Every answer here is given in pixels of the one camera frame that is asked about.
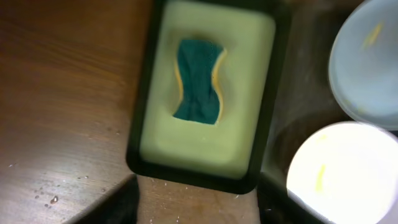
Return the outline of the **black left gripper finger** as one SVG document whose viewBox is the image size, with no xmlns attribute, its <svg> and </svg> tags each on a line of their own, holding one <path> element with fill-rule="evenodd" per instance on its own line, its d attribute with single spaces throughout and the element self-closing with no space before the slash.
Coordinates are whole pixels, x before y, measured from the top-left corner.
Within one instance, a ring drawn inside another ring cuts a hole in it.
<svg viewBox="0 0 398 224">
<path fill-rule="evenodd" d="M 73 219 L 76 224 L 136 224 L 140 191 L 136 175 L 130 175 L 105 199 Z"/>
</svg>

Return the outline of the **green yellow scrub sponge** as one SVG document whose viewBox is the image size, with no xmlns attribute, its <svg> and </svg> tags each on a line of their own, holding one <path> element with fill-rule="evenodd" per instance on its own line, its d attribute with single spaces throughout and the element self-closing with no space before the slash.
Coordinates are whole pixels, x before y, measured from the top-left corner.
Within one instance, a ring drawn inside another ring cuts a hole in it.
<svg viewBox="0 0 398 224">
<path fill-rule="evenodd" d="M 223 111 L 218 71 L 226 49 L 209 40 L 183 39 L 175 58 L 179 103 L 174 117 L 216 124 Z"/>
</svg>

